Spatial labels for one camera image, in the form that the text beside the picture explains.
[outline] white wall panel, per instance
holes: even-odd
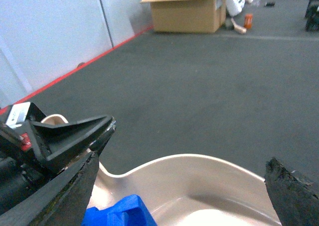
[[[113,44],[117,45],[152,24],[149,4],[141,0],[102,0]]]
[[[99,0],[0,0],[0,9],[0,36],[31,85],[23,92],[12,69],[1,71],[1,106],[112,48]]]

